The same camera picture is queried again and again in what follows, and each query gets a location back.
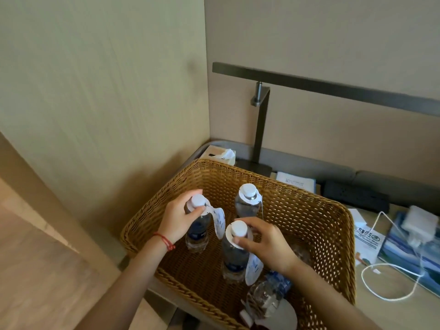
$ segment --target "desk surface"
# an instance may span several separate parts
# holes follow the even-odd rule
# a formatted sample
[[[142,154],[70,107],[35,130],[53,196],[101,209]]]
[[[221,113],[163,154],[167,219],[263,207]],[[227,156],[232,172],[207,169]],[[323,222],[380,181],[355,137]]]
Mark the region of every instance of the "desk surface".
[[[391,205],[389,217],[394,219],[397,211],[407,210],[404,207]],[[359,210],[369,227],[372,227],[377,214],[365,210]],[[380,218],[375,230],[387,235],[391,223],[385,218]],[[384,330],[413,330],[413,329],[436,329],[440,322],[440,298],[418,286],[414,294],[403,301],[387,302],[371,294],[361,280],[361,272],[365,268],[363,265],[356,267],[356,306],[368,317],[376,322]],[[376,293],[395,298],[408,294],[414,282],[405,275],[391,267],[379,267],[381,274],[367,271],[365,280]],[[156,278],[151,285],[151,290],[177,305],[182,310],[192,314],[202,322],[210,324],[216,329],[223,329],[220,325],[212,321],[205,314],[197,310],[186,300],[173,293],[168,287],[159,282]]]

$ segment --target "red string bracelet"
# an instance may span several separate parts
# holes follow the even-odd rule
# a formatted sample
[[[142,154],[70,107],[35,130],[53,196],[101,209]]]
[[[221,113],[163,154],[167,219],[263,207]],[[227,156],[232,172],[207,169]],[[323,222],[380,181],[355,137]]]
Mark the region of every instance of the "red string bracelet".
[[[174,249],[176,248],[176,246],[175,246],[174,244],[172,244],[172,243],[170,242],[170,240],[168,240],[168,238],[166,238],[166,237],[163,236],[162,234],[160,234],[160,233],[158,233],[158,232],[155,232],[155,233],[153,233],[153,235],[160,236],[160,237],[162,238],[162,241],[165,243],[165,245],[166,245],[166,249],[167,249],[168,251],[174,250]]]

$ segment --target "person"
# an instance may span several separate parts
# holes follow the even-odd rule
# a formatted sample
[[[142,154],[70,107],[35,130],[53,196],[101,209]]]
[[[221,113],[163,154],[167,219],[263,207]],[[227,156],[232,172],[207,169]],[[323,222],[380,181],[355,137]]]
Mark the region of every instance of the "person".
[[[190,225],[203,213],[205,206],[185,214],[185,203],[202,190],[181,194],[169,202],[158,233],[172,244],[188,231]],[[331,330],[380,329],[355,306],[351,305],[310,266],[292,251],[280,229],[256,217],[240,218],[261,234],[261,242],[234,238],[234,243],[256,254],[270,269],[289,278]],[[161,236],[150,238],[115,283],[92,307],[75,330],[126,330],[136,313],[148,283],[167,252]]]

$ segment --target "woven basket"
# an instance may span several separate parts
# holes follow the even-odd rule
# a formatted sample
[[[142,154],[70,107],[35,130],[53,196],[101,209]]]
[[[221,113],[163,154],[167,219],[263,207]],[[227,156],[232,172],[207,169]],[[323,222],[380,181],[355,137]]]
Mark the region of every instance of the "woven basket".
[[[226,224],[235,215],[234,197],[244,183],[253,183],[263,195],[264,220],[276,224],[289,243],[308,248],[314,270],[355,303],[354,227],[350,212],[340,203],[237,167],[213,160],[195,160],[179,172],[127,223],[121,241],[134,257],[157,231],[166,204],[184,191],[201,188],[214,207],[222,207]],[[229,329],[247,329],[239,318],[240,299],[248,287],[231,288],[221,273],[221,243],[213,224],[209,243],[201,254],[188,252],[185,239],[167,253],[156,277],[194,304],[207,316]],[[293,287],[286,299],[298,316],[298,329],[322,329],[313,308]]]

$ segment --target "white power adapter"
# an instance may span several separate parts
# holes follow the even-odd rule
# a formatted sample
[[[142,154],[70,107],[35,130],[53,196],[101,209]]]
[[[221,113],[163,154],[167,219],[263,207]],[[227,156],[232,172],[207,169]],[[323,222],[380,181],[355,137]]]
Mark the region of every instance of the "white power adapter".
[[[419,245],[432,241],[438,221],[438,216],[420,207],[411,206],[402,223],[402,228],[410,233],[408,244],[418,248]]]

